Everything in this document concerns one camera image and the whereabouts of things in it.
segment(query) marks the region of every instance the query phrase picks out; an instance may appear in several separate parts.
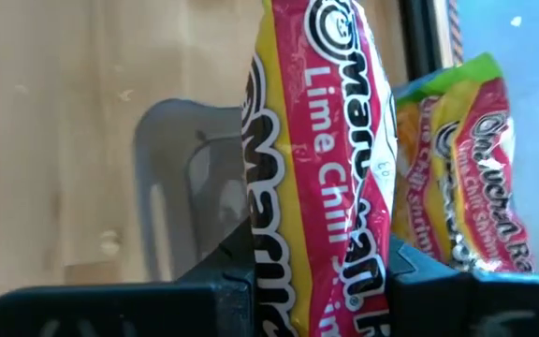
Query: wooden cabinet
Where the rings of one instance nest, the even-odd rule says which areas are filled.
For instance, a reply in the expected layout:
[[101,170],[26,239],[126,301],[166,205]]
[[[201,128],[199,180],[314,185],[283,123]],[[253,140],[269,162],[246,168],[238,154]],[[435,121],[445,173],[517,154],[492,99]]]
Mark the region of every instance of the wooden cabinet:
[[[393,84],[406,82],[397,4],[363,1]],[[135,127],[167,98],[240,104],[261,13],[259,0],[0,0],[0,294],[146,281]]]

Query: ramen noodle package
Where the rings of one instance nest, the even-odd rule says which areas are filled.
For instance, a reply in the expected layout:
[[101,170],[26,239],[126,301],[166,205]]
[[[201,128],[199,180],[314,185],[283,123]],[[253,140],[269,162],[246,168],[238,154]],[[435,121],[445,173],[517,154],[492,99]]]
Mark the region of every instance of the ramen noodle package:
[[260,332],[388,335],[394,100],[365,14],[263,4],[242,109]]
[[397,117],[395,234],[462,271],[532,271],[511,204],[513,121],[491,56],[415,85]]

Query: wooden surface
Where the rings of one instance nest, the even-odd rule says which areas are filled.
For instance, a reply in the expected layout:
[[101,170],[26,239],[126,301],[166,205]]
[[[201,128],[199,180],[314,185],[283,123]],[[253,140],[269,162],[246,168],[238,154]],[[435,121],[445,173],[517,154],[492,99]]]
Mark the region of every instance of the wooden surface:
[[[396,4],[363,3],[395,84]],[[166,98],[240,104],[260,17],[251,0],[0,0],[0,294],[146,281],[135,126]]]

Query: maruchan logo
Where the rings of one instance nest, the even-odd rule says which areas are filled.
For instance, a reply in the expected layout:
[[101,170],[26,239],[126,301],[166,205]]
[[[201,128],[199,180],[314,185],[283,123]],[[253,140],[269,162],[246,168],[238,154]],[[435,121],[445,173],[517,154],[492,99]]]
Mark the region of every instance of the maruchan logo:
[[455,167],[452,161],[452,141],[459,122],[443,125],[436,133],[434,152],[444,160],[444,177],[439,181],[440,190],[444,198],[444,218],[446,230],[451,246],[451,260],[449,265],[460,271],[468,271],[477,262],[477,256],[471,252],[467,242],[457,227],[455,215]]
[[484,184],[484,195],[488,199],[490,218],[495,222],[497,234],[519,271],[532,271],[531,252],[525,241],[514,241],[522,226],[509,218],[511,193],[506,188],[506,180],[501,165],[492,166],[489,162],[496,138],[506,127],[507,111],[489,113],[473,126],[473,160],[480,170]]
[[[346,256],[343,261],[333,261],[333,267],[343,283],[346,308],[358,312],[365,299],[384,294],[386,268],[378,254],[374,235],[367,227],[371,204],[360,197],[370,167],[374,135],[371,131],[369,65],[361,49],[353,6],[348,0],[312,0],[305,12],[305,34],[313,50],[338,67],[342,80],[342,110],[352,148],[352,175],[357,182],[354,190],[356,219]],[[379,315],[359,313],[354,318],[356,330],[387,336],[389,326],[382,324],[387,321],[387,315],[387,311]],[[332,331],[338,331],[335,320],[332,322]]]
[[289,320],[295,303],[295,291],[290,285],[290,253],[278,233],[281,215],[276,186],[284,177],[284,159],[274,149],[274,142],[280,134],[280,122],[276,113],[265,106],[265,81],[263,65],[255,55],[242,104],[241,135],[255,243],[257,310],[264,335],[297,336]]

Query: instant noodle bag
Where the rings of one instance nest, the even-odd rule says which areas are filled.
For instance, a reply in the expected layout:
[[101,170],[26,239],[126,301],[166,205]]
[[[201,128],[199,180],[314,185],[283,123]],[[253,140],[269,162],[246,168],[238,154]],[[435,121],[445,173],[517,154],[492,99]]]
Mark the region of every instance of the instant noodle bag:
[[259,327],[388,335],[394,100],[348,0],[264,0],[242,109]]
[[484,54],[397,100],[393,231],[468,271],[532,271],[511,205],[513,122],[500,69]]

